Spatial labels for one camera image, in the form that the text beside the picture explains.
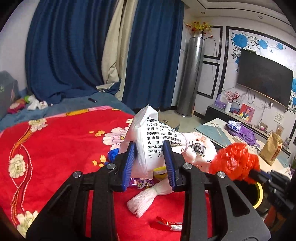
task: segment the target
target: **brown paper bag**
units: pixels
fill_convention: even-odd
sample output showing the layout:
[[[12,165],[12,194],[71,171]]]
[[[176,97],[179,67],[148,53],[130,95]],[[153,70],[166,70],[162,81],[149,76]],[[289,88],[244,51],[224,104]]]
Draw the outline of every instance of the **brown paper bag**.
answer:
[[[281,151],[282,145],[283,140],[280,136],[272,132],[259,155],[272,166]]]

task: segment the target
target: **tiled floor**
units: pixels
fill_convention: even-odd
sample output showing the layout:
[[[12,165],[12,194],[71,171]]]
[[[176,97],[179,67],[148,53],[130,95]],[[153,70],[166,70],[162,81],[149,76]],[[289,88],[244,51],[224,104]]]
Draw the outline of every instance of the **tiled floor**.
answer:
[[[193,115],[192,117],[183,117],[175,113],[174,110],[167,110],[164,112],[159,112],[159,116],[165,118],[167,121],[174,123],[180,123],[179,132],[187,133],[194,132],[195,127],[200,126],[204,121]]]

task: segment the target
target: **ceiling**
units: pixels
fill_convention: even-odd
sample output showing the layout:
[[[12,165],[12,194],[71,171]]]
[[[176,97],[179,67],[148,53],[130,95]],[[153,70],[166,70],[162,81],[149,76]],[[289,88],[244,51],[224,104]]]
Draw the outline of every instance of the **ceiling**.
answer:
[[[290,22],[273,0],[182,0],[194,18],[246,18],[278,27],[296,36]]]

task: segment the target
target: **silver screw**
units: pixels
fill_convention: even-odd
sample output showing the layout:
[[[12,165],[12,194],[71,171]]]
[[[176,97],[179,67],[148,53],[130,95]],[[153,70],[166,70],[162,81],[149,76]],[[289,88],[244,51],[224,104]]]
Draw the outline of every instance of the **silver screw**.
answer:
[[[79,178],[79,177],[81,177],[81,175],[82,175],[82,173],[80,171],[76,171],[73,173],[74,178]]]
[[[113,170],[115,167],[116,167],[116,165],[114,163],[109,163],[107,165],[107,169],[109,169],[109,170]]]
[[[191,165],[190,163],[184,163],[184,164],[183,164],[183,167],[184,167],[185,169],[191,169],[191,168],[192,168],[192,165]]]
[[[217,172],[217,176],[220,177],[220,178],[224,178],[226,177],[226,174],[224,172]]]

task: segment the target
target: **gray bag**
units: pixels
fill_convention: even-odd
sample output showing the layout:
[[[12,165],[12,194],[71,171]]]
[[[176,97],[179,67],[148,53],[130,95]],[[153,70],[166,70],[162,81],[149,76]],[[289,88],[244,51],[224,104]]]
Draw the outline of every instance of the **gray bag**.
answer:
[[[0,119],[6,114],[9,106],[19,98],[18,82],[7,71],[0,72]]]

